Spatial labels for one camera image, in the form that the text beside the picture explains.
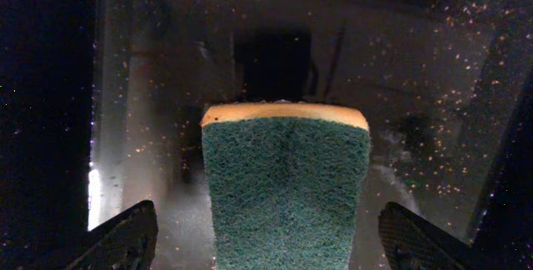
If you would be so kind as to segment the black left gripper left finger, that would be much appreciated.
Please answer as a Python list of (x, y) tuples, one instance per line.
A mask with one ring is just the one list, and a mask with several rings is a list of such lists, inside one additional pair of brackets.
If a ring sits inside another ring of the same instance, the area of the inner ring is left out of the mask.
[(64, 267), (149, 270), (155, 257), (157, 234), (154, 203), (140, 201), (91, 230)]

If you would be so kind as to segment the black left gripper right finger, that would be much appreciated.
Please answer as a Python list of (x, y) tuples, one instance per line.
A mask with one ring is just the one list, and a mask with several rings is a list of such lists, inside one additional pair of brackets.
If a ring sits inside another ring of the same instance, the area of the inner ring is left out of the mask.
[(392, 270), (475, 267), (469, 247), (397, 202), (381, 210), (378, 235)]

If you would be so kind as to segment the yellow green scrub sponge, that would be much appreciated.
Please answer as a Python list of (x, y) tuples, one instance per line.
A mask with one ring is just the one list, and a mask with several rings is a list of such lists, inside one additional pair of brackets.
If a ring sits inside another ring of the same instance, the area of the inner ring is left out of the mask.
[(360, 111), (222, 104), (201, 127), (218, 268), (348, 267), (371, 151)]

